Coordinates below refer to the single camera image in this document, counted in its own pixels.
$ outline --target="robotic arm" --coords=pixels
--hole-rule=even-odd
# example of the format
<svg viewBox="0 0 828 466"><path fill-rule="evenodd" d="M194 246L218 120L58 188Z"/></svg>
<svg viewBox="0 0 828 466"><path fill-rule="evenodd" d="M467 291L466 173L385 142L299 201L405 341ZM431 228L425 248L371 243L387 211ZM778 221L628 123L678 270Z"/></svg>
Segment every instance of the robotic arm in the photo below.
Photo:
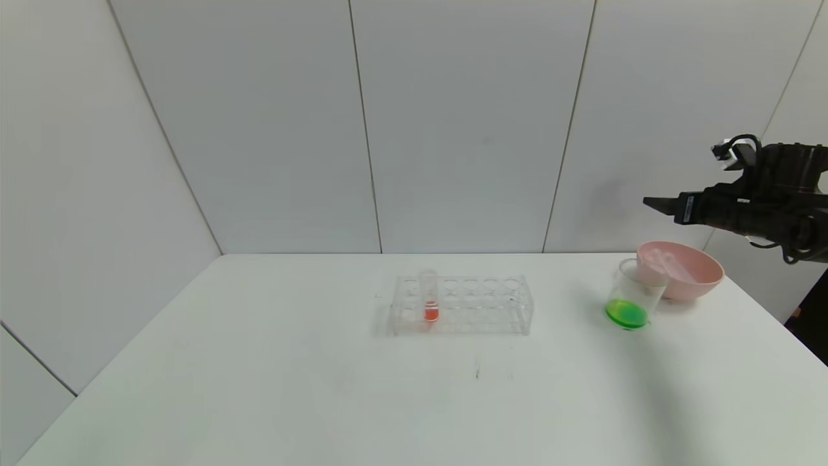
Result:
<svg viewBox="0 0 828 466"><path fill-rule="evenodd" d="M741 134L711 148L724 170L741 170L732 183L718 183L676 198L644 197L644 204L673 216L679 225L708 225L769 240L788 264L828 262L828 195L816 187L828 171L828 148L821 145L762 144Z"/></svg>

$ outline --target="beaker of green liquid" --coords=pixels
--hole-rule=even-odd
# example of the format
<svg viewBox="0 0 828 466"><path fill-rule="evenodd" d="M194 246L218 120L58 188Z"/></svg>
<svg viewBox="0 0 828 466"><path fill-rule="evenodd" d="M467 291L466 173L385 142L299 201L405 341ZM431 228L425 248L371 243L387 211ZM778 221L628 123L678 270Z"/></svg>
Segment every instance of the beaker of green liquid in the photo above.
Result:
<svg viewBox="0 0 828 466"><path fill-rule="evenodd" d="M604 307L607 316L628 330L644 327L669 281L670 277L652 272L639 276L635 259L622 260Z"/></svg>

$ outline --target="table surface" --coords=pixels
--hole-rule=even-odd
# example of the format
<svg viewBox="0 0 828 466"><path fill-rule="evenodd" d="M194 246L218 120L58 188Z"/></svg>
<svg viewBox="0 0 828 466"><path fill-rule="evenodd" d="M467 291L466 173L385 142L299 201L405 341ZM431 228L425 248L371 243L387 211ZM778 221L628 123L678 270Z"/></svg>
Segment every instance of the table surface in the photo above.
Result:
<svg viewBox="0 0 828 466"><path fill-rule="evenodd" d="M19 464L825 464L828 369L729 279L624 331L629 256L223 256ZM531 334L394 337L424 268L524 274Z"/></svg>

